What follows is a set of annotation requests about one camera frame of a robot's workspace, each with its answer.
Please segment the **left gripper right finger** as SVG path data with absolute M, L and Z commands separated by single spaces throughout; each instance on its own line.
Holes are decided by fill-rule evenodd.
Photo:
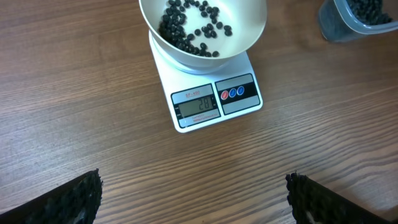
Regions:
M 298 224 L 392 224 L 296 172 L 285 176 L 287 201 Z

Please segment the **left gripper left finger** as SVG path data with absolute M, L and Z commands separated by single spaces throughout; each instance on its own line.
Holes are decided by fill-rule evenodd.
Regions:
M 101 205 L 102 193 L 99 170 L 91 170 L 1 214 L 1 223 L 92 224 Z

